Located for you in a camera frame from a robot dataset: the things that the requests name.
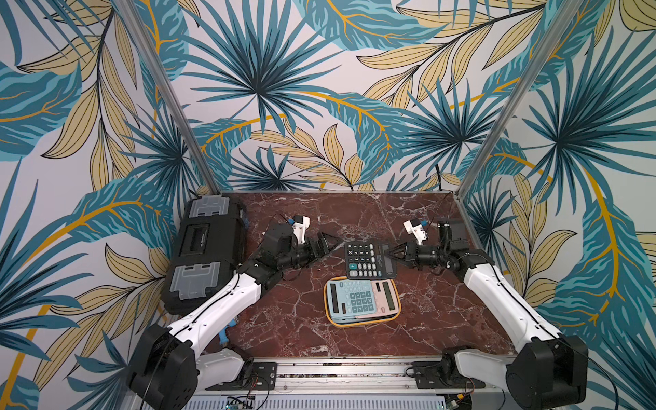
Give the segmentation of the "black upside-down calculator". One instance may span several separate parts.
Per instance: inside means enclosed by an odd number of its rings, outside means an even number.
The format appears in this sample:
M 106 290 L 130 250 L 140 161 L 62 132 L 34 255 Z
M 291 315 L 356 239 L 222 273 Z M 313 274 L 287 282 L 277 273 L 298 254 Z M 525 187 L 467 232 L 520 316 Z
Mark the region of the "black upside-down calculator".
M 346 277 L 351 280 L 387 280 L 397 277 L 396 263 L 389 257 L 389 244 L 352 241 L 344 245 Z

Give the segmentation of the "pink calculator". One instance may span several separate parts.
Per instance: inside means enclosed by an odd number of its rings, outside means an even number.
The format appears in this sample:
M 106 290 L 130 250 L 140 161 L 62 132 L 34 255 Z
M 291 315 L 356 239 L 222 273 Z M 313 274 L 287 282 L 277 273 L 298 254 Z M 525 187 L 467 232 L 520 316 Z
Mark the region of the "pink calculator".
M 380 317 L 399 314 L 401 308 L 396 285 L 392 279 L 372 282 L 375 314 Z

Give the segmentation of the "yellow plastic tray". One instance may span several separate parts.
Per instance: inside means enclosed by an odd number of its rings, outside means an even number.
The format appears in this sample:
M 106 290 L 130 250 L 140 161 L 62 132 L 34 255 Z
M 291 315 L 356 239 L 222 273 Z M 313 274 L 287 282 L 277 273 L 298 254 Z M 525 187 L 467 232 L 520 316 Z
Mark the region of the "yellow plastic tray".
M 332 278 L 332 279 L 333 280 L 344 280 L 344 279 L 347 279 L 347 278 L 340 277 L 340 278 Z M 329 321 L 331 322 L 331 324 L 333 324 L 333 326 L 336 326 L 336 327 L 339 327 L 339 328 L 348 328 L 348 327 L 356 327 L 356 326 L 374 325 L 374 324 L 377 324 L 377 323 L 384 323 L 384 322 L 392 321 L 392 320 L 396 319 L 401 314 L 401 310 L 400 310 L 399 314 L 394 315 L 394 316 L 380 317 L 380 316 L 377 316 L 376 314 L 371 314 L 369 316 L 361 317 L 360 319 L 357 319 L 356 321 L 353 321 L 353 322 L 347 322 L 347 323 L 335 322 L 331 318 L 331 316 L 328 312 L 328 301 L 327 301 L 327 295 L 326 295 L 327 283 L 324 286 L 325 311 L 326 311 L 327 319 L 329 319 Z

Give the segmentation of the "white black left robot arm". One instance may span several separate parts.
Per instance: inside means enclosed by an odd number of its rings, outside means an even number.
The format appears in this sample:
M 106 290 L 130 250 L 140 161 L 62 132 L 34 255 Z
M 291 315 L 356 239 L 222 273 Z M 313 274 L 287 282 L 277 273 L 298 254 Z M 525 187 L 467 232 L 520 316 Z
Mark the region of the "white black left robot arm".
M 278 223 L 218 293 L 170 326 L 141 336 L 127 366 L 126 386 L 153 409 L 181 409 L 198 391 L 248 382 L 251 372 L 235 348 L 205 354 L 210 342 L 283 278 L 328 256 L 342 239 L 319 232 L 305 238 L 302 224 Z

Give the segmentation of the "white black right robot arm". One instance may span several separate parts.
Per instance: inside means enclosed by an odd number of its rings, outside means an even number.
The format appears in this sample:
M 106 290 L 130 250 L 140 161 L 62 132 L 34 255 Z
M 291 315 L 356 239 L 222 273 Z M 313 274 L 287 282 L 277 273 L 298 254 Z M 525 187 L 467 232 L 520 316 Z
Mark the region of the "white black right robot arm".
M 472 249 L 466 230 L 439 224 L 440 242 L 427 244 L 428 224 L 403 224 L 411 239 L 388 251 L 409 268 L 444 268 L 492 312 L 515 352 L 492 355 L 476 348 L 445 352 L 435 374 L 443 385 L 478 380 L 505 391 L 523 409 L 550 409 L 583 402 L 587 395 L 589 350 L 579 337 L 567 337 L 536 312 L 510 285 L 497 264 Z

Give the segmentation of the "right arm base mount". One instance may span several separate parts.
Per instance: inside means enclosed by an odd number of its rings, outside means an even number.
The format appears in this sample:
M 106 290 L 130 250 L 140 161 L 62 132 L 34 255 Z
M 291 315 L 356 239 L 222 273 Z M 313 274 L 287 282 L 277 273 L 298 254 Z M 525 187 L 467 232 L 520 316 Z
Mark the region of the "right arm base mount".
M 406 374 L 415 381 L 419 390 L 475 391 L 486 387 L 483 381 L 462 376 L 448 360 L 415 361 L 408 367 Z

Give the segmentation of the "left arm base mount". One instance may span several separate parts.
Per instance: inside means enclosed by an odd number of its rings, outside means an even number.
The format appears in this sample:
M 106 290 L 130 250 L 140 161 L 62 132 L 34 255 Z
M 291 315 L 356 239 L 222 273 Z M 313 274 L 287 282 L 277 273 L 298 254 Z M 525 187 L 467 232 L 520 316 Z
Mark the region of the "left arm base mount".
M 277 376 L 277 362 L 248 362 L 236 380 L 222 384 L 220 387 L 224 391 L 272 391 L 276 387 Z

